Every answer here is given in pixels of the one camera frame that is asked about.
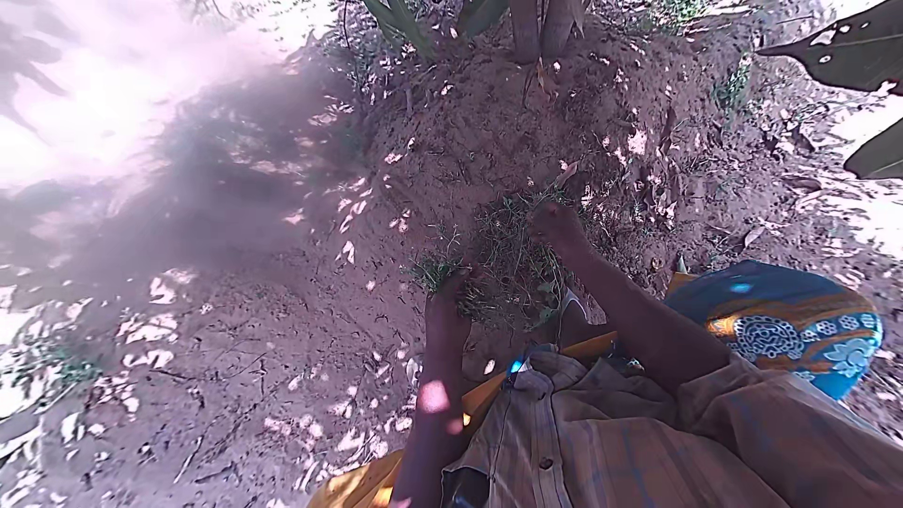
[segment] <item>weed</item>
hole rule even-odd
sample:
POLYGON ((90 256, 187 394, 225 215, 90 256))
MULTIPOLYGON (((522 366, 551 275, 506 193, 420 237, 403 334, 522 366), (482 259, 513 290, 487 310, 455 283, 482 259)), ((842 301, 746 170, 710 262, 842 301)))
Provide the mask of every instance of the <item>weed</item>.
POLYGON ((47 383, 38 400, 39 405, 46 404, 72 385, 96 379, 101 373, 92 362, 78 358, 48 338, 23 341, 19 347, 8 352, 8 359, 10 362, 0 370, 0 376, 12 376, 13 386, 30 385, 38 380, 47 383))
POLYGON ((749 66, 752 59, 744 56, 737 64, 737 70, 731 73, 726 80, 715 83, 712 88, 712 99, 718 107, 725 111, 736 111, 743 105, 746 98, 746 87, 749 84, 749 66))
MULTIPOLYGON (((425 289, 430 295, 439 290, 442 282, 455 270, 470 268, 464 263, 463 256, 456 252, 459 246, 457 227, 452 230, 451 236, 446 234, 442 225, 433 225, 439 236, 435 239, 441 244, 438 250, 421 254, 417 259, 411 260, 411 267, 407 270, 414 282, 425 289)), ((486 295, 486 288, 478 280, 468 280, 464 284, 458 300, 458 310, 461 315, 466 315, 476 321, 486 321, 498 309, 486 295)))
POLYGON ((708 4, 707 0, 652 0, 629 28, 640 33, 680 35, 703 15, 708 4))
MULTIPOLYGON (((570 204, 563 191, 550 187, 533 194, 502 196, 487 205, 477 218, 480 253, 478 262, 498 287, 506 306, 539 310, 528 315, 528 330, 544 324, 559 306, 564 292, 565 269, 552 250, 530 240, 527 225, 536 205, 544 201, 570 204)), ((506 321, 513 322, 513 314, 506 321)))

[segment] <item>orange fabric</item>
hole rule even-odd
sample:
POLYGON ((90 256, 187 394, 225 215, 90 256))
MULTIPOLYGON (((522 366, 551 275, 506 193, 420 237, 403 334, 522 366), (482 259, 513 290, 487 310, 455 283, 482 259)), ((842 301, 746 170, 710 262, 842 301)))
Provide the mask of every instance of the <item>orange fabric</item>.
POLYGON ((665 292, 665 297, 671 296, 679 287, 698 277, 698 275, 675 272, 674 275, 671 276, 671 282, 668 283, 668 290, 665 292))
MULTIPOLYGON (((600 335, 565 348, 562 354, 577 359, 600 356, 617 337, 617 332, 600 335)), ((505 376, 506 373, 502 372, 461 398, 468 435, 473 435, 483 423, 505 376)), ((308 508, 385 508, 389 505, 404 452, 403 449, 396 450, 366 466, 328 480, 314 493, 308 508)))

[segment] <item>brown striped shirt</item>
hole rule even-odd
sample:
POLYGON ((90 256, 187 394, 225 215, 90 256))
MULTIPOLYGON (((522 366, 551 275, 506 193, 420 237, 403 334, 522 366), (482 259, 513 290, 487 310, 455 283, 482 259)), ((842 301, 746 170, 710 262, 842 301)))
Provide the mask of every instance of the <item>brown striped shirt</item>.
POLYGON ((604 361, 534 353, 460 460, 487 506, 903 506, 903 448, 739 356, 672 397, 604 361))

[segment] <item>blue fabric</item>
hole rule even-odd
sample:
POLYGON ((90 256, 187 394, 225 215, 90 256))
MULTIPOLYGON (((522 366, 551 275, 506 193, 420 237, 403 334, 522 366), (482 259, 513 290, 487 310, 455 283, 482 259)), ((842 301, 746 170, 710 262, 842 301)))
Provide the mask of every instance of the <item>blue fabric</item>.
POLYGON ((759 368, 791 371, 833 399, 850 391, 881 344, 881 321, 864 297, 757 261, 690 281, 665 303, 759 368))

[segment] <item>soil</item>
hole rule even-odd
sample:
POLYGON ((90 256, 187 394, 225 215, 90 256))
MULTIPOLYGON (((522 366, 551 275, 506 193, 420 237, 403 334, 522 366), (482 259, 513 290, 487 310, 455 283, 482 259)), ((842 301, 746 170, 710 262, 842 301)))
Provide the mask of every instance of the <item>soil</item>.
MULTIPOLYGON (((657 296, 683 257, 693 273, 739 259, 807 269, 869 297, 885 343, 845 403, 903 442, 897 233, 867 240, 861 221, 881 203, 898 210, 901 187, 854 180, 828 146, 838 113, 876 99, 759 58, 753 110, 712 99, 762 37, 822 26, 776 23, 800 10, 709 16, 687 37, 588 18, 546 65, 552 100, 511 61, 505 24, 449 38, 434 65, 398 62, 372 101, 314 43, 185 104, 140 187, 47 183, 7 198, 17 221, 4 235, 22 240, 0 271, 16 285, 6 307, 43 305, 22 334, 58 325, 103 375, 3 422, 3 441, 39 429, 0 470, 5 500, 303 506, 322 481, 404 445, 424 338, 410 260, 437 248, 438 225, 467 252, 480 206, 543 189, 574 161, 566 192, 597 211, 591 240, 657 296), (800 111, 815 151, 770 145, 800 111)), ((465 376, 486 380, 534 339, 475 325, 465 376)))

